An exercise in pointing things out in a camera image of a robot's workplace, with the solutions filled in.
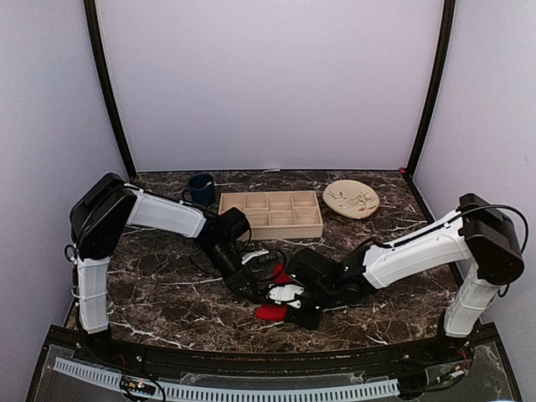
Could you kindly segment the red santa sock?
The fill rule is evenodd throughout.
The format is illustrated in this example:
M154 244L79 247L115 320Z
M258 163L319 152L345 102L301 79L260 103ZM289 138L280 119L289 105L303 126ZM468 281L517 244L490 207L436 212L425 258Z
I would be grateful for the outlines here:
M285 273L285 265L279 263L274 271L274 285L292 284L293 279ZM257 318L269 322L283 322L287 314L288 307L286 305L276 305L271 302L265 303L258 307L255 311Z

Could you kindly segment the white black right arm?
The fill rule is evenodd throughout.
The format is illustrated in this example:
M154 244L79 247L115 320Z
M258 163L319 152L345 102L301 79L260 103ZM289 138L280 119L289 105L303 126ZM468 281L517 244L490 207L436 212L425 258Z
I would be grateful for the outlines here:
M470 269L446 309L442 333L427 346L433 362L445 363L458 352L459 338L472 332L498 290L523 274L528 241L518 239L507 215L515 210L467 193L442 219L389 243L367 240L341 261L309 248L300 250L286 266L290 283L273 286L269 298L287 305L298 324L314 329L327 308L354 304L406 277L466 261Z

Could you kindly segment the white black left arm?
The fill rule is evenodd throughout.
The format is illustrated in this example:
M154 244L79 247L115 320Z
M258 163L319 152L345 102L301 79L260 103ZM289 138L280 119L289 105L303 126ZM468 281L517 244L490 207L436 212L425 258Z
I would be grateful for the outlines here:
M100 365L118 358L117 345L104 332L108 268L123 235L166 233L194 242L230 291L250 302L260 299L260 283L241 256L237 240L250 232L244 212L222 214L139 188L116 173L105 174L70 210L70 243L64 257L74 267L78 323L91 334L85 351Z

